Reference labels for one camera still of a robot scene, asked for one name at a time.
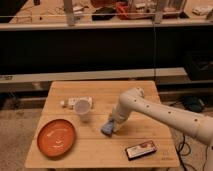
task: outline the cable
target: cable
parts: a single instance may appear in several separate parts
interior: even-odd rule
[[[208,146],[206,147],[206,150],[205,150],[205,156],[206,156],[206,160],[207,160],[207,151],[208,151]],[[204,162],[204,164],[203,164],[203,171],[204,171],[204,169],[205,169],[205,165],[206,165],[206,160],[205,160],[205,162]]]
[[[187,169],[186,169],[186,167],[185,167],[185,164],[184,164],[184,162],[183,162],[183,160],[182,160],[182,158],[181,158],[181,154],[180,154],[181,151],[182,151],[183,148],[184,148],[185,141],[186,141],[185,135],[182,134],[182,136],[183,136],[183,140],[182,140],[182,142],[179,143],[178,148],[176,148],[176,152],[177,152],[177,154],[178,154],[178,158],[179,158],[179,160],[180,160],[181,166],[183,167],[183,170],[184,170],[184,171],[187,171]]]
[[[181,152],[180,152],[180,155],[181,155],[181,156],[188,156],[188,155],[191,154],[191,152],[192,152],[191,147],[190,147],[190,145],[189,145],[187,142],[185,142],[184,145],[186,145],[186,147],[188,148],[188,152],[186,152],[186,153],[181,153]]]
[[[195,169],[194,166],[192,166],[191,164],[188,163],[184,163],[185,166],[192,168],[194,171],[197,171],[197,169]]]

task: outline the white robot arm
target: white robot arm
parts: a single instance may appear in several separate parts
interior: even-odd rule
[[[143,90],[133,88],[120,95],[118,104],[109,116],[109,120],[114,121],[114,132],[132,111],[145,114],[207,145],[205,171],[213,171],[213,118],[145,100]]]

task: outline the wooden tabletop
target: wooden tabletop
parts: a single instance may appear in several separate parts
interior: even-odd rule
[[[67,81],[53,82],[35,136],[26,158],[27,168],[144,168],[177,167],[179,160],[169,128],[143,114],[132,112],[124,126],[112,137],[101,133],[108,115],[117,103],[120,93],[134,87],[144,89],[145,98],[160,103],[153,81]],[[62,108],[61,100],[70,97],[93,98],[90,121],[82,123],[73,110]],[[77,139],[60,160],[45,157],[37,147],[40,129],[54,119],[70,121]],[[133,161],[128,161],[125,148],[153,140],[157,152]]]

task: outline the white cup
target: white cup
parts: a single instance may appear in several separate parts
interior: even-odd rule
[[[79,99],[77,102],[75,102],[73,106],[73,110],[79,116],[82,122],[89,121],[90,109],[91,109],[91,104],[86,99]]]

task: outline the orange plate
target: orange plate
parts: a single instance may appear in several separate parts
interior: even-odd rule
[[[75,128],[67,120],[57,119],[47,123],[39,132],[37,144],[48,157],[58,157],[67,152],[76,138]]]

